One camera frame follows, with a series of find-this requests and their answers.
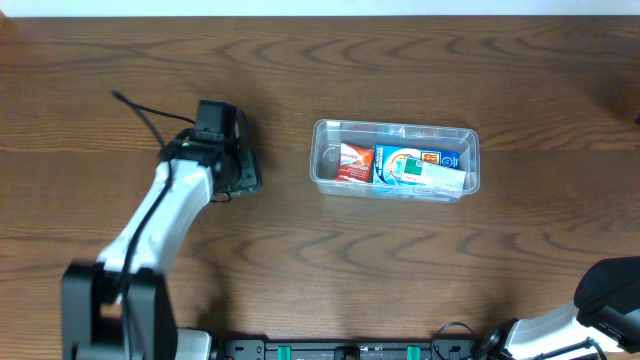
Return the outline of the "red Panadol ActiFast box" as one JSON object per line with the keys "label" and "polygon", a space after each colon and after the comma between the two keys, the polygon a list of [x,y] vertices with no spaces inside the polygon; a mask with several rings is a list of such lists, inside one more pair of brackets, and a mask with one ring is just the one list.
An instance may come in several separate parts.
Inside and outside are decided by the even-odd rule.
{"label": "red Panadol ActiFast box", "polygon": [[374,159],[374,149],[342,143],[335,180],[368,183]]}

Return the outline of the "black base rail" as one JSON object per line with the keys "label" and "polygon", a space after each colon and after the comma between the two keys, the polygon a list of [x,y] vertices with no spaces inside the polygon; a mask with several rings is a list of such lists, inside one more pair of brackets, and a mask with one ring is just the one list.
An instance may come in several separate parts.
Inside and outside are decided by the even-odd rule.
{"label": "black base rail", "polygon": [[473,339],[382,342],[301,342],[229,340],[209,356],[213,360],[465,360],[511,359],[506,350],[481,350]]}

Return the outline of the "green Zam-Buk box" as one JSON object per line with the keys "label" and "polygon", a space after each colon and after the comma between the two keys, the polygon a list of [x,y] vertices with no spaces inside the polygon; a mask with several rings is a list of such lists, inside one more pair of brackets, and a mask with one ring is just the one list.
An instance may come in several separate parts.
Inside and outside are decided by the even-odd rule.
{"label": "green Zam-Buk box", "polygon": [[253,149],[240,151],[241,177],[234,185],[235,196],[255,194],[262,186],[261,171],[256,152]]}

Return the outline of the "white green Panadol box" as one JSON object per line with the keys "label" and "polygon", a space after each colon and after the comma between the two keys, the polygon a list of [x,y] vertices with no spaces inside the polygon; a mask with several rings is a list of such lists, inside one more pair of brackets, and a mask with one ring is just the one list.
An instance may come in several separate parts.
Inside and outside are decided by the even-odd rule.
{"label": "white green Panadol box", "polygon": [[401,171],[403,183],[418,184],[433,189],[462,191],[466,172],[415,158],[406,158]]}

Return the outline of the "clear plastic container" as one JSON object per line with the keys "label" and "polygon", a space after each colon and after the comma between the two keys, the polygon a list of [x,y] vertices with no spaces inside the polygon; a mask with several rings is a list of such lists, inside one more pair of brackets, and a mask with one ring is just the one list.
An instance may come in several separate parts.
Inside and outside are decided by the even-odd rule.
{"label": "clear plastic container", "polygon": [[323,119],[310,177],[324,194],[455,202],[480,189],[479,137],[466,128]]}

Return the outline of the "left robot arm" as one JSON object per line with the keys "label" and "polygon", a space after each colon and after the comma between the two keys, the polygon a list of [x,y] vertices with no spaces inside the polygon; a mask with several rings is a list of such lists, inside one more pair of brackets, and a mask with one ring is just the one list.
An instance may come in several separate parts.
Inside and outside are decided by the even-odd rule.
{"label": "left robot arm", "polygon": [[151,186],[95,263],[73,262],[62,278],[66,359],[213,359],[205,330],[177,325],[166,277],[199,212],[246,190],[254,154],[237,128],[184,129],[160,151]]}

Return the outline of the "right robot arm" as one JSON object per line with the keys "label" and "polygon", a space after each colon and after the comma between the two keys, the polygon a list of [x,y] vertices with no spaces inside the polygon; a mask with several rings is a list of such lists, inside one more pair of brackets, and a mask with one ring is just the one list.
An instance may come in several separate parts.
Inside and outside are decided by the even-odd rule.
{"label": "right robot arm", "polygon": [[639,258],[608,258],[583,276],[571,303],[513,319],[477,348],[476,359],[605,359],[639,351]]}

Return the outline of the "blue KoolFever box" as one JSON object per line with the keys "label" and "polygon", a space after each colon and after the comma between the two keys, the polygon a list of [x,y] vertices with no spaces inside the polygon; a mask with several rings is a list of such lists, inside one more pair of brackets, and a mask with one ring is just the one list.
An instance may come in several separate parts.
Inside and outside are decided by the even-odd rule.
{"label": "blue KoolFever box", "polygon": [[372,182],[399,185],[401,171],[408,157],[449,168],[460,168],[460,154],[457,152],[377,144],[374,147]]}

